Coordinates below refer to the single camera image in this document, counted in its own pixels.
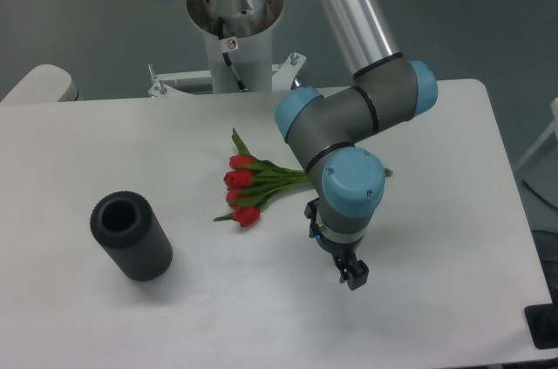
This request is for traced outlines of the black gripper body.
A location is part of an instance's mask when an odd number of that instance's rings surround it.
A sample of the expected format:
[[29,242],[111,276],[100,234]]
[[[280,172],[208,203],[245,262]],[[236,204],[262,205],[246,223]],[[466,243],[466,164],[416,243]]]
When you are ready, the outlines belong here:
[[307,203],[304,215],[310,220],[309,237],[333,256],[334,264],[341,274],[363,274],[364,268],[357,260],[357,247],[364,233],[343,234],[326,226],[318,211],[319,200]]

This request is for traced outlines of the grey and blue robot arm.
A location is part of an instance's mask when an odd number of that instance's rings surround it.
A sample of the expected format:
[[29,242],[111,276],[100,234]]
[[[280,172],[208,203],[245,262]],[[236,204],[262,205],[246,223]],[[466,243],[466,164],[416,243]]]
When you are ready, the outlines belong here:
[[[369,274],[357,247],[385,185],[383,164],[359,144],[431,109],[438,85],[424,63],[398,50],[376,0],[320,1],[354,83],[329,97],[312,87],[294,90],[275,121],[317,192],[305,209],[309,235],[355,290]],[[248,42],[276,24],[282,7],[282,0],[187,0],[190,18],[209,37],[216,92],[270,89],[271,63]]]

